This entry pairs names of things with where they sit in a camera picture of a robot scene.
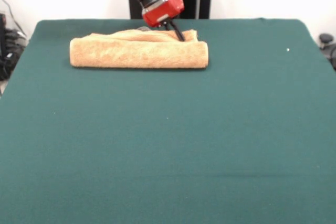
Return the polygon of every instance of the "orange towel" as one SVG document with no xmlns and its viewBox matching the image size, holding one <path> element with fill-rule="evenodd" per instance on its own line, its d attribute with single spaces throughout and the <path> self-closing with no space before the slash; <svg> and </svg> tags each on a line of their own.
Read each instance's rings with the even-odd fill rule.
<svg viewBox="0 0 336 224">
<path fill-rule="evenodd" d="M 70 42 L 70 63 L 93 68 L 206 68 L 208 46 L 197 31 L 125 30 L 111 35 L 91 34 Z"/>
</svg>

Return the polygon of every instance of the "green felt surface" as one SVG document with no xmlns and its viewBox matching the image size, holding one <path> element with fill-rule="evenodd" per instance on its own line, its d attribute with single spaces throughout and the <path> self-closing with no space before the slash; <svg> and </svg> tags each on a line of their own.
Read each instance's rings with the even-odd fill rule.
<svg viewBox="0 0 336 224">
<path fill-rule="evenodd" d="M 335 73 L 305 25 L 179 20 L 206 70 L 70 66 L 72 38 L 143 24 L 37 25 L 0 100 L 0 223 L 334 224 Z"/>
</svg>

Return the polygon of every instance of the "towel fold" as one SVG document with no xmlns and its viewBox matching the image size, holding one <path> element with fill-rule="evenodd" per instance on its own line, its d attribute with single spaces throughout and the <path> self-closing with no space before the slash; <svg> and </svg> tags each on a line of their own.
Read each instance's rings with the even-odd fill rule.
<svg viewBox="0 0 336 224">
<path fill-rule="evenodd" d="M 70 42 L 70 63 L 92 68 L 206 68 L 208 46 L 197 31 L 125 30 L 110 35 L 91 34 Z"/>
</svg>

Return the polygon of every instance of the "folded towel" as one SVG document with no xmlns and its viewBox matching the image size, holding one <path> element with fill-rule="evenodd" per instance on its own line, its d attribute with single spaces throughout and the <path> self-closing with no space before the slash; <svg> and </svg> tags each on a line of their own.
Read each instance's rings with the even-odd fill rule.
<svg viewBox="0 0 336 224">
<path fill-rule="evenodd" d="M 91 34 L 70 42 L 70 63 L 92 68 L 206 68 L 208 46 L 197 31 L 125 30 L 111 35 Z"/>
</svg>

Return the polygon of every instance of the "cable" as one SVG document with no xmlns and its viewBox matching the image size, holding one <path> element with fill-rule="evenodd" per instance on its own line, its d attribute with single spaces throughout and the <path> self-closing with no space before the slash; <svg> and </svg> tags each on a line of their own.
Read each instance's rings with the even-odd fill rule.
<svg viewBox="0 0 336 224">
<path fill-rule="evenodd" d="M 27 35 L 25 34 L 25 32 L 23 31 L 23 29 L 21 28 L 21 26 L 20 26 L 20 25 L 18 24 L 18 22 L 15 20 L 14 15 L 13 15 L 13 12 L 12 12 L 12 8 L 11 8 L 10 4 L 9 4 L 6 0 L 2 0 L 2 1 L 5 3 L 5 5 L 7 5 L 8 9 L 9 9 L 9 13 L 10 13 L 10 15 L 11 15 L 11 17 L 12 17 L 12 19 L 13 19 L 15 25 L 17 26 L 17 28 L 21 31 L 21 33 L 22 33 L 25 37 L 27 37 Z"/>
<path fill-rule="evenodd" d="M 336 47 L 334 47 L 331 52 L 330 52 L 330 63 L 333 66 L 333 68 L 335 68 L 336 66 L 334 66 L 334 61 L 336 60 L 335 58 L 333 58 L 333 54 L 334 52 L 336 52 Z"/>
</svg>

